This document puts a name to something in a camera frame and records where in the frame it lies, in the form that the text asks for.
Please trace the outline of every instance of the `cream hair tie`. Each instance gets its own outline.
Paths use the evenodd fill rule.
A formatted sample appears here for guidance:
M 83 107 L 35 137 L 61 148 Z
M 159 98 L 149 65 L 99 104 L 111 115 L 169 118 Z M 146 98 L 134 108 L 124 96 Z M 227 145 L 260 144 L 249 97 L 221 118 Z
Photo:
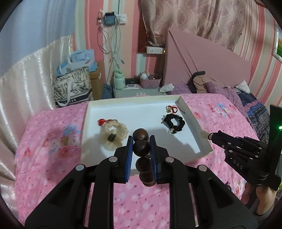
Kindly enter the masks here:
M 125 124 L 112 120 L 101 126 L 100 140 L 106 150 L 115 151 L 122 147 L 122 141 L 127 137 L 127 134 L 128 129 Z

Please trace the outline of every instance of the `power adapter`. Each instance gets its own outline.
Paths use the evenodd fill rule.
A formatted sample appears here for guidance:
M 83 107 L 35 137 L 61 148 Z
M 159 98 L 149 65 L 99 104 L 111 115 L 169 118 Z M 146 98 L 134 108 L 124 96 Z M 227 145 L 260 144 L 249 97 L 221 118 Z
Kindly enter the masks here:
M 113 26 L 115 24 L 116 24 L 116 16 L 115 16 L 114 12 L 105 13 L 104 25 Z

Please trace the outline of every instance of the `black scrunchie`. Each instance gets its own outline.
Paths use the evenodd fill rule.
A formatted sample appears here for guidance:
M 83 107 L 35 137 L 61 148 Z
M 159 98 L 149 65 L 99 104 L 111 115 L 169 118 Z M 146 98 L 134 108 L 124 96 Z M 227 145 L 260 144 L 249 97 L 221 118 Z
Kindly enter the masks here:
M 179 125 L 173 125 L 172 123 L 172 119 L 178 119 L 179 120 Z M 176 134 L 179 131 L 182 131 L 184 125 L 185 125 L 185 121 L 183 120 L 183 118 L 177 114 L 167 114 L 166 117 L 164 118 L 164 120 L 162 122 L 165 122 L 169 128 L 170 128 L 170 133 L 172 134 Z

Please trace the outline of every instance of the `silver screw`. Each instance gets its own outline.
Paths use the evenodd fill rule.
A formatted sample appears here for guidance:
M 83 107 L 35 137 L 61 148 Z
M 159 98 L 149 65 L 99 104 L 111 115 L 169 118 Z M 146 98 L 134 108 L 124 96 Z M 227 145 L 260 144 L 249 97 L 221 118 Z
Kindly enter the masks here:
M 166 162 L 172 163 L 172 162 L 174 162 L 174 158 L 173 157 L 167 157 Z
M 77 165 L 76 167 L 75 167 L 75 169 L 77 170 L 77 171 L 82 171 L 82 170 L 84 170 L 84 165 Z
M 110 162 L 116 162 L 117 160 L 118 160 L 118 158 L 115 157 L 115 156 L 112 156 L 112 157 L 109 158 Z
M 202 172 L 207 171 L 207 169 L 208 169 L 208 168 L 207 168 L 205 165 L 200 165 L 200 166 L 199 166 L 199 170 L 202 171 Z

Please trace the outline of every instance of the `pink basket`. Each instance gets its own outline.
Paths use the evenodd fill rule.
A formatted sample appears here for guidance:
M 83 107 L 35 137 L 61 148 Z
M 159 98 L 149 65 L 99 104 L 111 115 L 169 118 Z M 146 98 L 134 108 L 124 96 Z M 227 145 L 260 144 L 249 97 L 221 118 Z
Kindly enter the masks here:
M 162 80 L 162 77 L 160 76 L 160 74 L 157 73 L 150 74 L 150 76 L 154 76 L 155 80 L 150 80 L 150 79 L 143 80 L 140 78 L 141 87 L 145 89 L 158 88 L 160 86 L 160 81 Z

